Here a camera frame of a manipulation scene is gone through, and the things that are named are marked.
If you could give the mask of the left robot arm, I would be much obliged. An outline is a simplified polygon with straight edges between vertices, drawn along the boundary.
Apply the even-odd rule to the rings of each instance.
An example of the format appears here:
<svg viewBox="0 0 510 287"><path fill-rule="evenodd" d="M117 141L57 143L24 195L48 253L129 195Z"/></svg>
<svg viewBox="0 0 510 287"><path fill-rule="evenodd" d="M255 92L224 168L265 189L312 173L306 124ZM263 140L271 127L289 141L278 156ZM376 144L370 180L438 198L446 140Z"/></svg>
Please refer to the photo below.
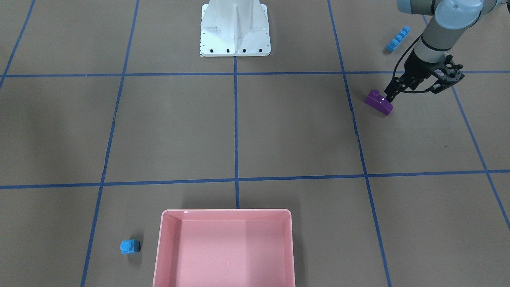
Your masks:
<svg viewBox="0 0 510 287"><path fill-rule="evenodd" d="M424 31L406 50L408 58L404 73L393 77L384 90L386 100L393 102L399 93L418 93L424 80L434 77L435 83L424 92L440 93L459 83L463 66L455 64L450 50L459 38L483 16L492 12L497 0L399 0L399 11L430 15Z"/></svg>

